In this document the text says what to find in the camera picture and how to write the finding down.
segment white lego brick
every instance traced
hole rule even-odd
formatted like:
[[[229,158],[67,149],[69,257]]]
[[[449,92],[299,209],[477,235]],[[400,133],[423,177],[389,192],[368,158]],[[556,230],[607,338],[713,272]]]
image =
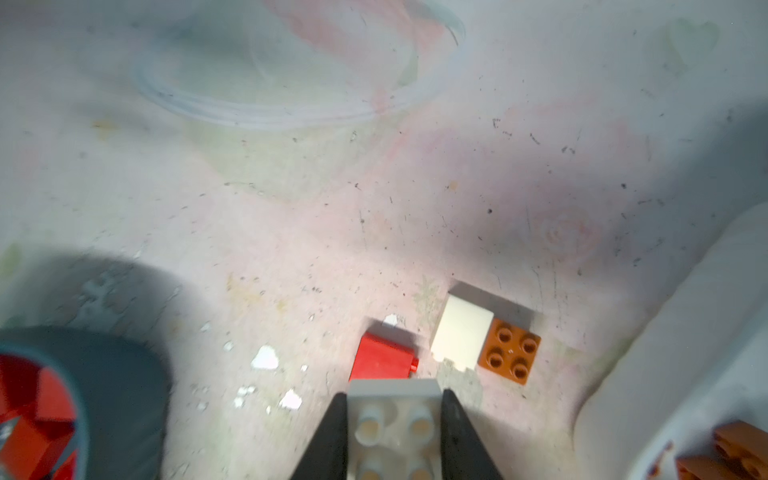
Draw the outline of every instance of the white lego brick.
[[[350,382],[347,478],[442,478],[441,401],[442,390],[434,379]]]
[[[492,311],[448,295],[432,341],[432,356],[438,362],[453,361],[461,372],[474,369],[492,321]]]

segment white floor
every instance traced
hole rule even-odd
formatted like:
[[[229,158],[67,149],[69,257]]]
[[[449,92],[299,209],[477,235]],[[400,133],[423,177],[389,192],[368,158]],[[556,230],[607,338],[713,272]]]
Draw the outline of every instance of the white floor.
[[[148,340],[163,478],[286,478],[391,313],[506,478],[574,478],[586,396],[768,199],[760,0],[145,3],[0,6],[0,319]],[[168,110],[189,92],[268,104],[242,115],[270,131]],[[525,387],[429,358],[467,285],[542,337]],[[265,344],[280,366],[251,369]]]

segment lego stud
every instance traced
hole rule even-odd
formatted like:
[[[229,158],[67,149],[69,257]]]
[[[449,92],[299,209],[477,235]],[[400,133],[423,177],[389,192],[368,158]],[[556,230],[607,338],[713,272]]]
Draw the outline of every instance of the lego stud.
[[[741,466],[744,467],[746,473],[756,480],[768,479],[768,468],[753,457],[742,458]]]
[[[723,460],[731,460],[741,456],[741,452],[736,446],[731,445],[726,439],[717,435],[715,435],[715,450],[723,457]]]
[[[524,362],[517,362],[511,368],[512,375],[518,380],[523,380],[528,376],[528,367]]]
[[[504,363],[504,355],[502,354],[502,349],[498,347],[491,349],[491,351],[488,352],[488,355],[485,357],[485,360],[488,362],[488,366],[490,366],[492,369],[497,369],[498,367],[502,366],[502,363]]]
[[[520,340],[520,348],[522,348],[523,352],[526,352],[528,355],[535,353],[537,346],[536,340],[532,339],[530,336],[525,336]]]
[[[503,326],[496,331],[496,338],[501,343],[509,343],[512,341],[512,331]]]
[[[417,445],[426,445],[435,436],[435,420],[424,405],[417,405],[408,414],[408,434]]]
[[[381,459],[378,456],[369,455],[360,462],[356,480],[382,480],[383,471]]]
[[[411,458],[408,461],[408,480],[434,480],[432,469],[425,458]]]
[[[384,411],[377,405],[363,407],[357,418],[355,438],[360,445],[373,447],[381,442],[384,436]]]

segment orange lego piece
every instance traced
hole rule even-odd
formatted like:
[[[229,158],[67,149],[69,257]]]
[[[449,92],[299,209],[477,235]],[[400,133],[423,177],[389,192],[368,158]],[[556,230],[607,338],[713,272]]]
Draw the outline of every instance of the orange lego piece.
[[[696,456],[677,459],[678,480],[745,480],[723,463],[709,457]]]
[[[49,366],[38,376],[37,419],[47,422],[73,422],[76,418],[72,398],[64,383]]]
[[[768,433],[749,423],[734,422],[715,430],[715,450],[733,470],[768,480]]]
[[[16,480],[40,480],[56,465],[72,435],[68,423],[35,422],[22,416],[0,449],[0,464]]]
[[[478,365],[525,385],[540,342],[540,336],[494,318]]]

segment red lego brick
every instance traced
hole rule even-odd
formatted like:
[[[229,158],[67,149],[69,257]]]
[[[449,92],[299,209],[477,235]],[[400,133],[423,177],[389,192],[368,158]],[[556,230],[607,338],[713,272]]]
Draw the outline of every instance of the red lego brick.
[[[72,452],[69,458],[53,474],[51,480],[74,480],[74,467],[78,461],[78,451]]]
[[[410,348],[366,333],[360,339],[349,379],[407,379],[419,367]]]
[[[40,369],[38,375],[36,416],[46,422],[73,422],[77,418],[67,387],[49,366]]]
[[[15,480],[40,480],[51,472],[73,434],[69,423],[22,416],[0,449],[0,464]]]
[[[35,407],[38,366],[17,356],[0,355],[0,423]]]

